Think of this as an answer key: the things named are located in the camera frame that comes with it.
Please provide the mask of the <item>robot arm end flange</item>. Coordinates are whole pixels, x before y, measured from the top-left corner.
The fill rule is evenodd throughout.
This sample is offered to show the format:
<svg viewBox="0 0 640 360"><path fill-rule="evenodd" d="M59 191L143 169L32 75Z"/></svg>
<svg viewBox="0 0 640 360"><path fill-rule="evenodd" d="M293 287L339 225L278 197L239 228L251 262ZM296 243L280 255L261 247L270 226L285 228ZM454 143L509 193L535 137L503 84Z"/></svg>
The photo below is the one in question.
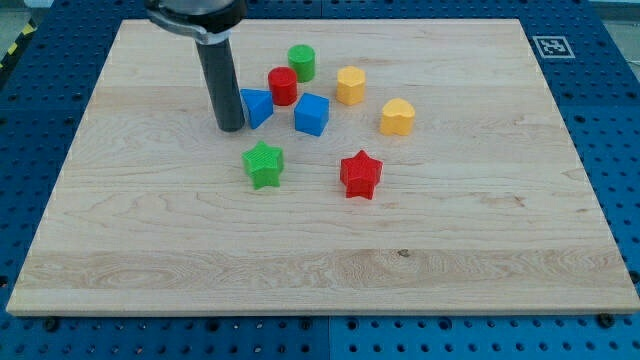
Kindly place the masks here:
<svg viewBox="0 0 640 360"><path fill-rule="evenodd" d="M144 0L152 23L202 45L227 40L247 14L246 0Z"/></svg>

